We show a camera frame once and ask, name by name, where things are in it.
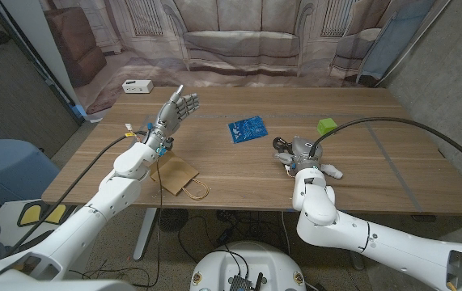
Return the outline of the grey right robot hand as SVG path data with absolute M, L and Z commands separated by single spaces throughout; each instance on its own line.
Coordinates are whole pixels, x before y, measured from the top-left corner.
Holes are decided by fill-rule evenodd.
M 294 136 L 292 142 L 287 142 L 281 137 L 275 137 L 273 147 L 278 152 L 273 156 L 277 158 L 286 168 L 290 176 L 296 174 L 305 168 L 316 167 L 320 169 L 320 159 L 323 153 L 321 145 L 316 147 L 315 155 L 310 158 L 310 150 L 313 146 L 311 140 Z

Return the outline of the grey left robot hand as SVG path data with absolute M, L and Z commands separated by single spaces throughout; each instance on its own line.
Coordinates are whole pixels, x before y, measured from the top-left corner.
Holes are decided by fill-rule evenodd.
M 200 104 L 197 93 L 182 95 L 184 86 L 180 85 L 170 99 L 159 110 L 146 137 L 145 144 L 156 150 L 180 127 L 182 120 L 195 112 Z

